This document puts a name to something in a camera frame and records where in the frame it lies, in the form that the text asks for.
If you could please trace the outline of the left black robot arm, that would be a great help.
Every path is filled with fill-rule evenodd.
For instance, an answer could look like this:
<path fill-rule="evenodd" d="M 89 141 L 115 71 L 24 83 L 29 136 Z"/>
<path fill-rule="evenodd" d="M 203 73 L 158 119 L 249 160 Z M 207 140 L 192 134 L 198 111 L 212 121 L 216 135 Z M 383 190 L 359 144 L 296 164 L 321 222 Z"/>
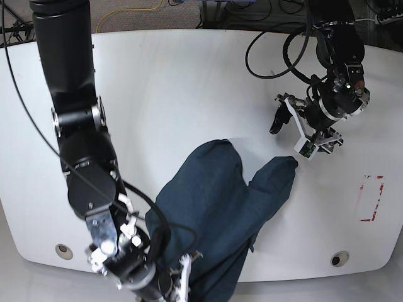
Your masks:
<path fill-rule="evenodd" d="M 326 75 L 307 77 L 297 69 L 292 73 L 308 85 L 304 99 L 278 95 L 271 134 L 294 119 L 300 138 L 294 149 L 307 159 L 317 152 L 331 154 L 344 143 L 332 126 L 360 114 L 370 101 L 365 87 L 362 61 L 364 44 L 354 27 L 355 16 L 348 1 L 306 1 L 309 29 L 317 38 L 316 55 Z"/>

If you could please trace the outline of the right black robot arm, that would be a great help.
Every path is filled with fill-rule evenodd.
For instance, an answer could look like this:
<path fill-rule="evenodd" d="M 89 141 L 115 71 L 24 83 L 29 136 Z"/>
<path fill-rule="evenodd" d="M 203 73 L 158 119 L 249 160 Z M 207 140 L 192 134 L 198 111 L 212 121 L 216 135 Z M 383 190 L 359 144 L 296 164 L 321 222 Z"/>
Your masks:
<path fill-rule="evenodd" d="M 139 301 L 188 301 L 191 265 L 184 254 L 177 269 L 158 264 L 172 225 L 156 204 L 152 235 L 137 226 L 118 168 L 102 101 L 96 95 L 88 1 L 31 1 L 33 25 L 45 80 L 53 102 L 52 123 L 67 182 L 67 197 L 86 223 L 86 249 L 93 272 L 115 280 Z"/>

